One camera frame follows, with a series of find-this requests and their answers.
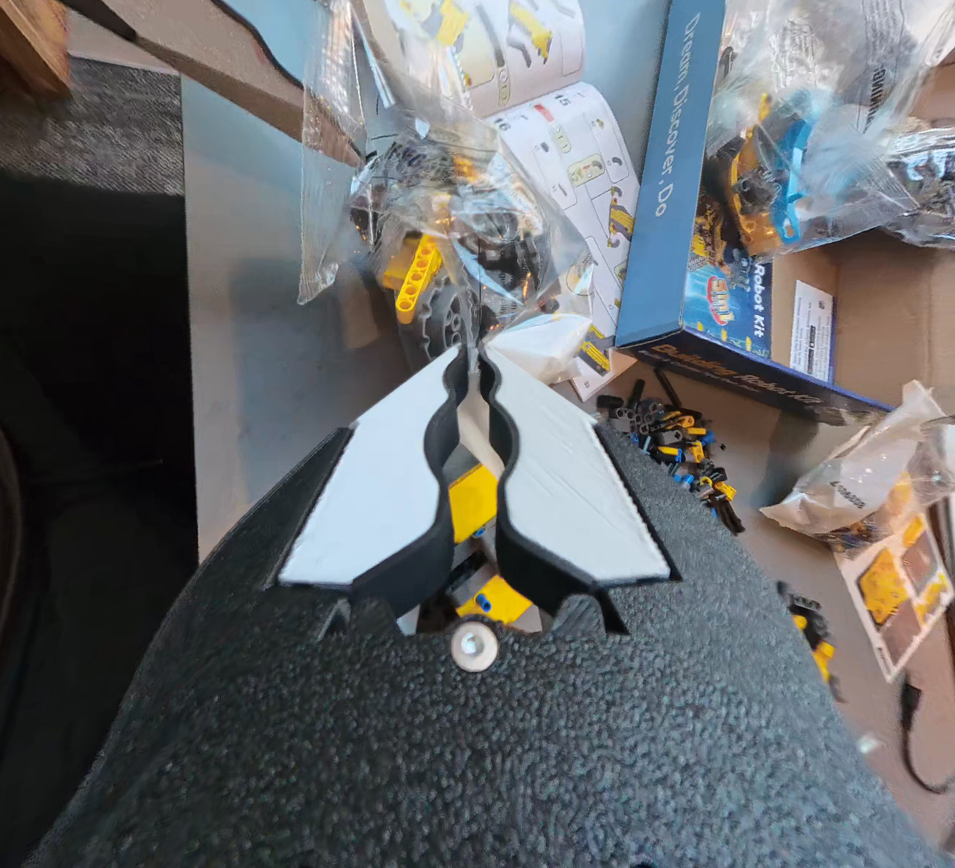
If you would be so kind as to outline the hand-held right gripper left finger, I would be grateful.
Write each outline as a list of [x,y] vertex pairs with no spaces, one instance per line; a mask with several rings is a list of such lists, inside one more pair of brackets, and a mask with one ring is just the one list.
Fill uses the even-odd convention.
[[278,573],[408,612],[434,596],[455,551],[444,465],[460,443],[467,349],[452,347],[352,424]]

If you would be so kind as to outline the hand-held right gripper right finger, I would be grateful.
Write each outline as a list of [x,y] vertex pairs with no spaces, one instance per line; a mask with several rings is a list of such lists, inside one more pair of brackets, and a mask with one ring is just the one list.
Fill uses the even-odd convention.
[[511,588],[545,612],[572,596],[670,580],[672,568],[594,421],[490,349],[495,553]]

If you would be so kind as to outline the yellow black brick vehicle model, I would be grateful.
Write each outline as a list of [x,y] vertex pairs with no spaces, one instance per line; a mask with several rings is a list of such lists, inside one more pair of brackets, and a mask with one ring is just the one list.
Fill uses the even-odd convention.
[[450,485],[456,547],[445,591],[460,617],[483,616],[524,632],[538,632],[543,627],[538,608],[500,574],[495,551],[496,489],[496,478],[482,465]]

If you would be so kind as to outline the clear bag of wheel parts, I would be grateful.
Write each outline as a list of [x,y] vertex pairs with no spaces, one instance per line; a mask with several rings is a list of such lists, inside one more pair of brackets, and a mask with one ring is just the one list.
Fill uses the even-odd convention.
[[598,303],[580,230],[479,118],[449,48],[379,58],[351,0],[315,0],[301,134],[300,304],[356,256],[414,368],[487,347],[545,384],[587,376]]

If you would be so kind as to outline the grey desk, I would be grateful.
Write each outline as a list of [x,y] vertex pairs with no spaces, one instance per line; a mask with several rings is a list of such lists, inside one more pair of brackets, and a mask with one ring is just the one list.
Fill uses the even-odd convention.
[[[608,101],[642,169],[669,0],[579,0],[584,80]],[[301,149],[197,82],[182,80],[198,554],[331,430],[407,375],[393,315],[347,266],[342,287],[299,305]],[[771,580],[821,602],[835,636],[841,711],[871,767],[931,842],[951,844],[953,794],[909,776],[898,687],[886,683],[834,559],[759,509],[849,436],[721,387],[670,377],[726,446],[742,542]]]

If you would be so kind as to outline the pile of small bricks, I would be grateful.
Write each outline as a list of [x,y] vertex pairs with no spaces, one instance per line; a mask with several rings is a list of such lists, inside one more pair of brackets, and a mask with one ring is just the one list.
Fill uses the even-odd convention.
[[637,379],[627,396],[601,393],[596,397],[599,419],[625,434],[734,536],[742,535],[745,525],[734,508],[736,490],[720,463],[725,446],[704,414],[686,407],[662,368],[654,376],[662,396],[648,395],[646,381]]

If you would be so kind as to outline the building instruction booklet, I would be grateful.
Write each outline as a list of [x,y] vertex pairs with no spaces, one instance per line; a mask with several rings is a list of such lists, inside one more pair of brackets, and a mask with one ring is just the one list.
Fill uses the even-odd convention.
[[473,111],[500,133],[589,248],[592,324],[570,375],[581,397],[621,367],[613,350],[640,184],[622,130],[582,80],[578,0],[383,0],[399,33],[455,60]]

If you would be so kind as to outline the cluster of yellow bricks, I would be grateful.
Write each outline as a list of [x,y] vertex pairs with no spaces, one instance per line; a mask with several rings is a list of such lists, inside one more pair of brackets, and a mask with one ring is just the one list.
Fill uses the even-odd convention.
[[831,662],[837,650],[821,603],[796,593],[788,583],[781,580],[776,583],[776,590],[796,628],[810,647],[822,681],[829,688],[830,695],[837,703],[843,704],[840,682],[831,670]]

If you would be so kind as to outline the person's black trousers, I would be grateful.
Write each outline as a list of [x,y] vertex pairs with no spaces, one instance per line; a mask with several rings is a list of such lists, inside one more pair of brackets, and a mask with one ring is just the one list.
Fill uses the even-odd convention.
[[2,175],[2,862],[197,567],[185,202]]

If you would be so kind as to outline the crumpled clear plastic bag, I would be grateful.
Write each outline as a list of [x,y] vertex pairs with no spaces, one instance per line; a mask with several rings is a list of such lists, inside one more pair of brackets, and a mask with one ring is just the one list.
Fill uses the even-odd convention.
[[775,505],[760,511],[780,526],[858,555],[901,532],[911,516],[953,496],[953,413],[919,381],[901,405],[863,427]]

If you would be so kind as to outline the blue cardboard box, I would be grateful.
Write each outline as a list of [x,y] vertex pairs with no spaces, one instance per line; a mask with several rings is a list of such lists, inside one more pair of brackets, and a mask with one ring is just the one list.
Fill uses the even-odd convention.
[[952,391],[953,47],[912,113],[918,214],[760,261],[704,178],[729,1],[670,0],[618,347],[835,425],[894,408],[913,380]]

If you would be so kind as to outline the sticker sheet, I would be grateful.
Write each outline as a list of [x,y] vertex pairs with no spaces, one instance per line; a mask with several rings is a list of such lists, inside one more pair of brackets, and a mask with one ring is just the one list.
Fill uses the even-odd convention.
[[835,561],[887,682],[894,682],[953,600],[953,584],[925,513]]

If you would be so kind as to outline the blue plastic tool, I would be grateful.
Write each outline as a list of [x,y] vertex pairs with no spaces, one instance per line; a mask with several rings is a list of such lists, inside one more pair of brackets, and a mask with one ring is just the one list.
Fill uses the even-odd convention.
[[770,160],[771,184],[774,188],[769,206],[770,227],[781,243],[794,245],[802,237],[798,203],[806,197],[802,179],[805,153],[818,118],[795,116],[773,146]]

